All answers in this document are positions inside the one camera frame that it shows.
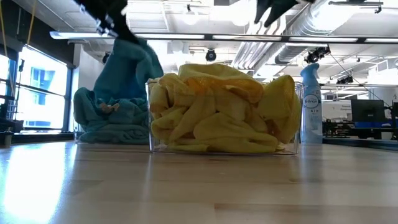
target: clear plastic bin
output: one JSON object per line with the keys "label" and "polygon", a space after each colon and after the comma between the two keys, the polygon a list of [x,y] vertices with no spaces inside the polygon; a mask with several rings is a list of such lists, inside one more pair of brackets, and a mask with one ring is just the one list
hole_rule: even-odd
{"label": "clear plastic bin", "polygon": [[150,152],[149,145],[134,144],[113,144],[111,142],[87,143],[80,140],[80,136],[84,134],[83,127],[73,120],[73,136],[78,149],[87,151],[112,151],[112,152]]}
{"label": "clear plastic bin", "polygon": [[[149,85],[153,84],[147,83],[147,97],[148,97],[148,102],[150,99],[150,88]],[[295,84],[295,92],[300,99],[300,105],[302,107],[302,102],[303,102],[303,86],[301,83],[296,83]],[[150,103],[148,103],[149,107],[149,127],[151,127],[151,123],[153,122],[154,117],[150,112]],[[182,151],[180,148],[176,148],[173,146],[168,146],[164,141],[161,141],[157,139],[153,133],[152,133],[152,128],[150,129],[150,150],[151,152],[172,152],[172,153],[182,153],[182,154],[211,154],[211,155],[237,155],[237,156],[265,156],[265,155],[296,155],[299,151],[300,148],[300,128],[298,128],[297,132],[294,135],[294,138],[288,143],[288,144],[279,144],[278,148],[279,150],[276,150],[275,152],[268,152],[268,153],[232,153],[232,152],[220,152],[217,150],[212,150],[211,152],[206,151],[206,152],[192,152],[192,151]]]}

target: window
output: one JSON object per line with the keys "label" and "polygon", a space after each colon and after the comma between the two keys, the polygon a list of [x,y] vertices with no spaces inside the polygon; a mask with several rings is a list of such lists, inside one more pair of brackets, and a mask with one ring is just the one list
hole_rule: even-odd
{"label": "window", "polygon": [[19,65],[24,68],[17,74],[17,119],[25,128],[62,129],[67,91],[68,68],[37,50],[24,47],[19,54]]}
{"label": "window", "polygon": [[[9,72],[9,59],[6,56],[0,55],[0,78],[6,80]],[[0,85],[0,95],[6,94],[6,85]]]}

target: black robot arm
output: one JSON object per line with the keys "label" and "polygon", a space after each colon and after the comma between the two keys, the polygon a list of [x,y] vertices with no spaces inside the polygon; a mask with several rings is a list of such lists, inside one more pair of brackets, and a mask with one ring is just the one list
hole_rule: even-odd
{"label": "black robot arm", "polygon": [[127,0],[74,0],[83,12],[98,22],[99,33],[109,33],[119,39],[138,44],[137,37],[126,24],[126,16],[121,11],[127,6]]}

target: computer monitor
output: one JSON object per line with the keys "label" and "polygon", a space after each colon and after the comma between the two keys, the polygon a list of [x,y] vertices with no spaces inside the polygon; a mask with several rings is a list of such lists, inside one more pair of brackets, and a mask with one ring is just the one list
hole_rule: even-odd
{"label": "computer monitor", "polygon": [[393,103],[392,104],[392,112],[394,115],[397,117],[398,116],[398,103]]}
{"label": "computer monitor", "polygon": [[351,100],[354,122],[383,122],[384,102],[382,100]]}

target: desk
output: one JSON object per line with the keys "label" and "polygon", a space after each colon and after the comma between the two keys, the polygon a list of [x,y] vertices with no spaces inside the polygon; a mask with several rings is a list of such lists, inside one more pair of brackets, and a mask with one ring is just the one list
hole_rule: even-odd
{"label": "desk", "polygon": [[395,152],[323,145],[293,157],[220,157],[73,145],[0,149],[0,223],[33,218],[56,224],[398,220]]}
{"label": "desk", "polygon": [[358,136],[360,139],[374,138],[381,139],[382,132],[393,132],[393,129],[381,127],[357,128],[352,122],[330,122],[322,123],[323,135],[330,138],[348,138],[348,136]]}

